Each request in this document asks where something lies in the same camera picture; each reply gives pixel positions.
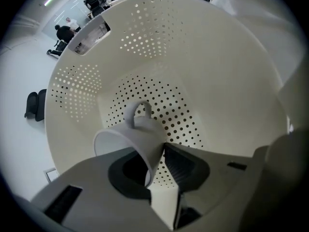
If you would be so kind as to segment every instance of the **person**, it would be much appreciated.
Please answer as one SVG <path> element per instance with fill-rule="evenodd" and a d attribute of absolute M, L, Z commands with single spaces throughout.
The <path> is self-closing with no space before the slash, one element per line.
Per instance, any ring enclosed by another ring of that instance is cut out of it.
<path fill-rule="evenodd" d="M 57 37 L 60 40 L 63 40 L 65 43 L 69 43 L 71 41 L 71 39 L 74 37 L 75 32 L 73 29 L 71 29 L 68 26 L 60 26 L 60 25 L 56 25 L 55 29 L 57 30 Z"/>
<path fill-rule="evenodd" d="M 81 27 L 77 24 L 76 20 L 70 19 L 69 17 L 67 17 L 66 21 L 67 21 L 67 26 L 73 29 L 76 33 L 79 30 L 81 30 Z"/>

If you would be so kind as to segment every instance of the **white mug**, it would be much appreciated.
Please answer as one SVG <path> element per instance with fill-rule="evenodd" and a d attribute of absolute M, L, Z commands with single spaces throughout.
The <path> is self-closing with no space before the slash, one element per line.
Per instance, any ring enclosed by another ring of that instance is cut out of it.
<path fill-rule="evenodd" d="M 145 116 L 134 118 L 137 107 L 143 104 Z M 154 178 L 163 153 L 166 133 L 159 122 L 151 118 L 151 105 L 147 101 L 130 103 L 124 111 L 125 122 L 99 130 L 94 138 L 96 156 L 132 147 L 147 165 L 145 186 Z"/>

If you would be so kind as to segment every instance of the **white fabric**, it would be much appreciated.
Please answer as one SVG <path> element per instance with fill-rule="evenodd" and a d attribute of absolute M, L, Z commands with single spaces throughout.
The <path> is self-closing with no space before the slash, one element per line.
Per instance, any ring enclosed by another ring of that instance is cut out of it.
<path fill-rule="evenodd" d="M 268 51 L 284 84 L 308 50 L 299 25 L 282 0 L 213 0 L 244 24 Z"/>
<path fill-rule="evenodd" d="M 77 24 L 77 21 L 74 20 L 74 19 L 71 19 L 71 21 L 67 23 L 67 26 L 69 26 L 73 30 L 75 30 L 79 27 L 79 25 Z"/>

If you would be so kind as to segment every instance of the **black slot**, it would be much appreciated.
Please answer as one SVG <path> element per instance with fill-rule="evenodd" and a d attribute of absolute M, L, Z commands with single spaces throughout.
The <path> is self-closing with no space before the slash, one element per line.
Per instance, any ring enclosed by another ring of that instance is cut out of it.
<path fill-rule="evenodd" d="M 68 186 L 46 209 L 45 214 L 55 222 L 61 223 L 81 192 L 81 188 Z"/>
<path fill-rule="evenodd" d="M 233 162 L 233 161 L 229 162 L 227 165 L 231 168 L 236 168 L 236 169 L 240 169 L 240 170 L 243 170 L 243 171 L 245 171 L 246 168 L 247 168 L 247 165 L 237 163 L 237 162 Z"/>

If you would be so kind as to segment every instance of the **plastic basket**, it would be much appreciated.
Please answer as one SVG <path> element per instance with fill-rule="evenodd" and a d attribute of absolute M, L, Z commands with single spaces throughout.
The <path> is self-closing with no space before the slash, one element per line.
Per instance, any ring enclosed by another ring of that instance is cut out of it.
<path fill-rule="evenodd" d="M 103 22 L 111 31 L 84 55 L 75 47 Z M 126 104 L 149 100 L 168 141 L 252 156 L 286 133 L 280 80 L 258 40 L 202 0 L 126 0 L 70 42 L 46 96 L 46 134 L 63 173 L 95 156 L 93 138 L 123 122 Z M 136 116 L 144 114 L 143 107 Z"/>

